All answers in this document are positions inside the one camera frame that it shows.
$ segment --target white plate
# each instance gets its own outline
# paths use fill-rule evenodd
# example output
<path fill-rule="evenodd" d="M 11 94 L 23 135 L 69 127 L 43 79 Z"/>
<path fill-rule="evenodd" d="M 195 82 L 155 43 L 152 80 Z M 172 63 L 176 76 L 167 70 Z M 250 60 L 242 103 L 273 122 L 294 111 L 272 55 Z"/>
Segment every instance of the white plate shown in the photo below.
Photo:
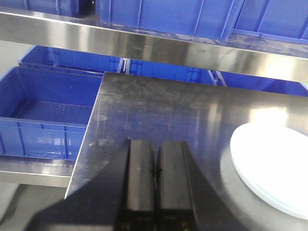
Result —
<path fill-rule="evenodd" d="M 230 142 L 245 184 L 274 208 L 308 219 L 308 137 L 290 128 L 248 123 Z"/>

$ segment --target blue storage bin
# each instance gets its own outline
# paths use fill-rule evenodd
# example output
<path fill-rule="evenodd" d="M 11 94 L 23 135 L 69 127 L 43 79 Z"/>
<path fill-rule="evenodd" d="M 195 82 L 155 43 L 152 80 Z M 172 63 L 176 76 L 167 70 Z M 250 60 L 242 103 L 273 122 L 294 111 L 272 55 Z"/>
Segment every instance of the blue storage bin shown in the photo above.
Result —
<path fill-rule="evenodd" d="M 75 160 L 101 81 L 11 69 L 0 81 L 0 155 Z"/>
<path fill-rule="evenodd" d="M 89 0 L 0 0 L 0 6 L 75 17 Z"/>
<path fill-rule="evenodd" d="M 117 72 L 119 62 L 119 57 L 42 46 L 32 47 L 19 59 L 20 66 L 96 76 Z M 212 84 L 208 70 L 141 60 L 130 60 L 129 73 Z"/>
<path fill-rule="evenodd" d="M 233 33 L 308 44 L 308 1 L 245 0 Z"/>
<path fill-rule="evenodd" d="M 91 76 L 116 72 L 119 62 L 119 57 L 42 46 L 33 46 L 18 60 L 20 66 Z"/>
<path fill-rule="evenodd" d="M 97 0 L 100 20 L 136 28 L 226 39 L 244 0 Z"/>
<path fill-rule="evenodd" d="M 221 72 L 221 75 L 223 76 L 223 79 L 225 80 L 228 87 L 260 90 L 297 96 L 308 96 L 308 87 L 304 83 L 229 72 Z"/>

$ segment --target stainless steel shelf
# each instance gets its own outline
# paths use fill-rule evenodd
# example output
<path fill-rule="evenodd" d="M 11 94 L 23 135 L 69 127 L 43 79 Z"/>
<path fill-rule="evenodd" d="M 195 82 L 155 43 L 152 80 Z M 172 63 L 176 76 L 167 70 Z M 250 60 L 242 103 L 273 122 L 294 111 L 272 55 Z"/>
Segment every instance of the stainless steel shelf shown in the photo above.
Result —
<path fill-rule="evenodd" d="M 221 42 L 0 7 L 0 39 L 308 82 L 308 45 L 232 35 Z"/>
<path fill-rule="evenodd" d="M 66 188 L 75 162 L 0 156 L 0 182 Z"/>

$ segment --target concrete floor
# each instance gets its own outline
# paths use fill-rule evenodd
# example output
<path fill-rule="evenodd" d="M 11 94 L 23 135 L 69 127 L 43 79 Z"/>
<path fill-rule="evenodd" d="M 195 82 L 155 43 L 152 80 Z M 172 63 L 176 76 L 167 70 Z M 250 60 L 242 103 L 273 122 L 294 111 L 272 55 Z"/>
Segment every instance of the concrete floor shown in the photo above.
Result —
<path fill-rule="evenodd" d="M 0 41 L 0 78 L 31 45 Z M 65 188 L 0 182 L 0 231 L 22 231 L 31 217 L 64 198 Z"/>

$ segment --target stainless steel table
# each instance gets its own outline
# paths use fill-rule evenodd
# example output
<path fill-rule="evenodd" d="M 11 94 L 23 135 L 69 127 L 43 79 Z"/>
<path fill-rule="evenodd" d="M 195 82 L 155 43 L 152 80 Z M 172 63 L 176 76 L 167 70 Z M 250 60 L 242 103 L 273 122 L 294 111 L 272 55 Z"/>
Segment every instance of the stainless steel table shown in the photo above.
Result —
<path fill-rule="evenodd" d="M 233 167 L 233 131 L 257 121 L 280 123 L 308 135 L 308 98 L 107 73 L 67 195 L 103 169 L 127 138 L 150 140 L 156 152 L 164 140 L 188 141 L 204 176 L 246 227 L 306 231 L 307 220 L 263 202 Z"/>

